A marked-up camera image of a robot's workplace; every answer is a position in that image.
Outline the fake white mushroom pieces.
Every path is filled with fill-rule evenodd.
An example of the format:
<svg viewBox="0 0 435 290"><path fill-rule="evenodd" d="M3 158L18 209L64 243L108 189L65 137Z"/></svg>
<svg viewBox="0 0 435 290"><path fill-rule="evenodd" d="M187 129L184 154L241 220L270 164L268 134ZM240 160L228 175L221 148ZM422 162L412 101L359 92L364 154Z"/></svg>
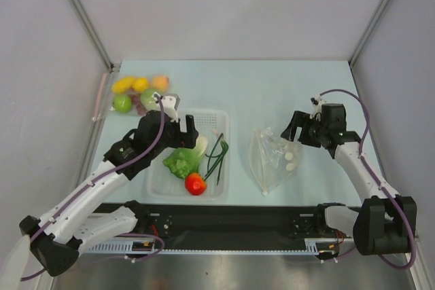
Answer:
<svg viewBox="0 0 435 290"><path fill-rule="evenodd" d="M284 143L282 147L283 151L283 162L285 164L285 169L292 173L296 170L299 165L301 156L301 146L299 143L287 142Z"/></svg>

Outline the pale green fake cabbage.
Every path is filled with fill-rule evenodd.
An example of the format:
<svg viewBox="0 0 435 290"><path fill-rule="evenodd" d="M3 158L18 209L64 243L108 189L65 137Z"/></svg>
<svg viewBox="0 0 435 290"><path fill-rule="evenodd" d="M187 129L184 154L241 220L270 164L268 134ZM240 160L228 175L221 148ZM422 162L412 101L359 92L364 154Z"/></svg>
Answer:
<svg viewBox="0 0 435 290"><path fill-rule="evenodd" d="M159 99L162 99L162 95L155 88L148 88L142 92L140 101L146 111L160 111L160 105L158 104L156 95Z"/></svg>

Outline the white perforated plastic basket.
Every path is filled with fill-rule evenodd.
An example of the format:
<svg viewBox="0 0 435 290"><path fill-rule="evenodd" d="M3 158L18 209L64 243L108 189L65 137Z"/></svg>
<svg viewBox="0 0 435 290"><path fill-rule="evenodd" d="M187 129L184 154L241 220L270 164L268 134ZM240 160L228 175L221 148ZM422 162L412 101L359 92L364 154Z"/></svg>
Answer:
<svg viewBox="0 0 435 290"><path fill-rule="evenodd" d="M189 109L199 132L193 149L166 149L145 174L149 195L168 202L224 199L228 194L230 120L225 111Z"/></svg>

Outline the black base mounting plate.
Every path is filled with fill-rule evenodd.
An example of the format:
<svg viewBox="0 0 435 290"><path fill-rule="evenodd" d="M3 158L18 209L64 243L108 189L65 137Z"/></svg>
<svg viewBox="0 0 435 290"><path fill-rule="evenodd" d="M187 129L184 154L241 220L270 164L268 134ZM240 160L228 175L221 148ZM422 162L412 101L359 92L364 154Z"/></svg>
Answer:
<svg viewBox="0 0 435 290"><path fill-rule="evenodd" d="M333 238L347 236L326 225L322 206L170 205L125 202L139 215L138 232L166 239Z"/></svg>

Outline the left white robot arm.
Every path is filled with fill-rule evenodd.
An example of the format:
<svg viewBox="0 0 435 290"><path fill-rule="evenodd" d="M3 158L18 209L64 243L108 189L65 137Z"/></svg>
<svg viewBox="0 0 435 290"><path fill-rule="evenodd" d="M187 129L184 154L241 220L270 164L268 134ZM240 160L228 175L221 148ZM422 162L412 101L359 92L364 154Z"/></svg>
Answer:
<svg viewBox="0 0 435 290"><path fill-rule="evenodd" d="M52 210L19 224L31 239L30 251L50 276L66 272L88 248L114 236L132 233L152 237L150 212L135 200L114 212L87 222L88 216L117 189L126 185L167 148L192 149L198 131L192 115L186 131L161 111L150 111L139 125L114 143L97 169Z"/></svg>

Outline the fake red orange pepper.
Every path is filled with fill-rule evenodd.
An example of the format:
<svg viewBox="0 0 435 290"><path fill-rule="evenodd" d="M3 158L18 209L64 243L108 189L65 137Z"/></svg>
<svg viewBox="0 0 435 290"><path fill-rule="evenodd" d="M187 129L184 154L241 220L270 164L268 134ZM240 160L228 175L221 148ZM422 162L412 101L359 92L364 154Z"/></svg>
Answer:
<svg viewBox="0 0 435 290"><path fill-rule="evenodd" d="M207 190L207 183L198 173L189 174L184 182L185 189L193 196L199 196Z"/></svg>

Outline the left aluminium frame post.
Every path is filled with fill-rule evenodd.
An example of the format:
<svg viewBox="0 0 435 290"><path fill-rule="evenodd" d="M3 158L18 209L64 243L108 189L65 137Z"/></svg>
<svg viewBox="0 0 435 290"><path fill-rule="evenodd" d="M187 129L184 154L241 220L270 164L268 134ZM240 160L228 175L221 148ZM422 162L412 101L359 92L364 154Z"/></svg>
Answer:
<svg viewBox="0 0 435 290"><path fill-rule="evenodd" d="M104 67L109 72L111 72L114 64L111 61L109 54L107 53L107 50L105 49L105 46L103 45L103 42L101 41L101 38L99 37L97 30L95 29L92 20L90 19L90 16L88 15L88 12L84 7L82 1L68 0L68 2L70 3L73 11L75 12L84 32L87 34Z"/></svg>

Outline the green fake apple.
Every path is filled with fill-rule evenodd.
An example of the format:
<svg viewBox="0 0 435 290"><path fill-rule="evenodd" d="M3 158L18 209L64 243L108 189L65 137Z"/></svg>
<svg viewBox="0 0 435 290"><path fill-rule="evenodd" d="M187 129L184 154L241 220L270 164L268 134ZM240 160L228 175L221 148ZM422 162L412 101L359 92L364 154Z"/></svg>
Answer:
<svg viewBox="0 0 435 290"><path fill-rule="evenodd" d="M112 107L118 113L128 113L132 109L132 100L129 95L117 94L113 98Z"/></svg>

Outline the yellow fake lemon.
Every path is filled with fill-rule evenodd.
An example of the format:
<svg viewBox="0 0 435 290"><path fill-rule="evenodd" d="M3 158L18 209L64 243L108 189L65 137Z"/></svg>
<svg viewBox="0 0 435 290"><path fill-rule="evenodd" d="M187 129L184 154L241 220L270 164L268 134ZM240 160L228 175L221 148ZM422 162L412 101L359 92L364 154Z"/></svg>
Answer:
<svg viewBox="0 0 435 290"><path fill-rule="evenodd" d="M149 81L146 77L139 77L133 82L132 89L135 92L143 92L144 90L147 90L149 86Z"/></svg>

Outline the right aluminium frame post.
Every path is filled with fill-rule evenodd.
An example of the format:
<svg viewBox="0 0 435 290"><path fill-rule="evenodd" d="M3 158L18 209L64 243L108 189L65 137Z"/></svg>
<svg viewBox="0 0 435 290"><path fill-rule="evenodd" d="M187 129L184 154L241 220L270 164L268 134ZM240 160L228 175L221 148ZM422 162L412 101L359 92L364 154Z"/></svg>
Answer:
<svg viewBox="0 0 435 290"><path fill-rule="evenodd" d="M368 45L370 38L373 36L377 27L381 23L382 18L384 17L387 9L391 5L393 0L380 0L378 5L375 8L373 15L370 17L364 32L362 33L357 45L352 52L350 59L348 60L349 68L352 70L358 61L358 58L361 56L365 47Z"/></svg>

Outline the fake green onion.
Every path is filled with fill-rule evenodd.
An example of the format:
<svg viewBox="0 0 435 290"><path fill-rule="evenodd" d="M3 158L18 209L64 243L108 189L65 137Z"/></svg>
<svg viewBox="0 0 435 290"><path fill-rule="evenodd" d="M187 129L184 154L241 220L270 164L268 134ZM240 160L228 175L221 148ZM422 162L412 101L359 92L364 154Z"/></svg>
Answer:
<svg viewBox="0 0 435 290"><path fill-rule="evenodd" d="M229 150L229 144L224 138L223 132L218 132L216 130L213 132L216 135L217 140L214 143L211 152L205 155L207 158L207 169L204 176L204 181L207 181L215 172L215 170L217 170L216 184L218 185L220 182L224 159Z"/></svg>

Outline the zip bag of fake fruit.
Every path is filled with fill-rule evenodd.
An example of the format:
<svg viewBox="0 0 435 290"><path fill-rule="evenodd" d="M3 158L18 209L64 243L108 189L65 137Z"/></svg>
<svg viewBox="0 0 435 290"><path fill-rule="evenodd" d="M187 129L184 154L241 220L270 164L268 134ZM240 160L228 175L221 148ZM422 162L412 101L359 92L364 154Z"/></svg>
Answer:
<svg viewBox="0 0 435 290"><path fill-rule="evenodd" d="M101 78L92 121L102 120L109 112L118 115L144 116L158 107L153 94L170 90L166 75L127 75L116 77L105 73Z"/></svg>

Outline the clear zip top bag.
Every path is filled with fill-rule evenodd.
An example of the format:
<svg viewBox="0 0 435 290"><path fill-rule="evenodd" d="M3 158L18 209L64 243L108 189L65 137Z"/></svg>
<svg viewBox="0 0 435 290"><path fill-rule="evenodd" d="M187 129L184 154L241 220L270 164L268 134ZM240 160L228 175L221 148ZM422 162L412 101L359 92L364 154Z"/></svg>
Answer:
<svg viewBox="0 0 435 290"><path fill-rule="evenodd" d="M282 147L287 142L293 141L282 139L271 128L254 128L249 144L248 162L263 196L269 195L277 186L289 181L298 168L292 173L285 169Z"/></svg>

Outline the yellow fake mango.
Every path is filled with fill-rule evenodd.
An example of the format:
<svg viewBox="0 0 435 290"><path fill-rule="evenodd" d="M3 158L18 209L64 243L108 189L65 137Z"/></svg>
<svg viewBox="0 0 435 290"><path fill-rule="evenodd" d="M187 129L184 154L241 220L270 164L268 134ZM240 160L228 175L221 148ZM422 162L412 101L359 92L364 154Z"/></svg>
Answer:
<svg viewBox="0 0 435 290"><path fill-rule="evenodd" d="M119 79L113 84L113 86L111 87L111 91L114 94L125 93L133 87L135 81L136 81L135 77L132 76L123 77L122 79Z"/></svg>

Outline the fake green lettuce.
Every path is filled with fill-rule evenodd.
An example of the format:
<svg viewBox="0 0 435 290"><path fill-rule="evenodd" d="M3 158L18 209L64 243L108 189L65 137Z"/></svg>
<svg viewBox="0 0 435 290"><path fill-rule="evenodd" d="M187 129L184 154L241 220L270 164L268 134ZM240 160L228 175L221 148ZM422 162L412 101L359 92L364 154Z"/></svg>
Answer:
<svg viewBox="0 0 435 290"><path fill-rule="evenodd" d="M193 149L177 148L162 163L179 179L185 179L191 173L197 173L205 157L208 140L198 136Z"/></svg>

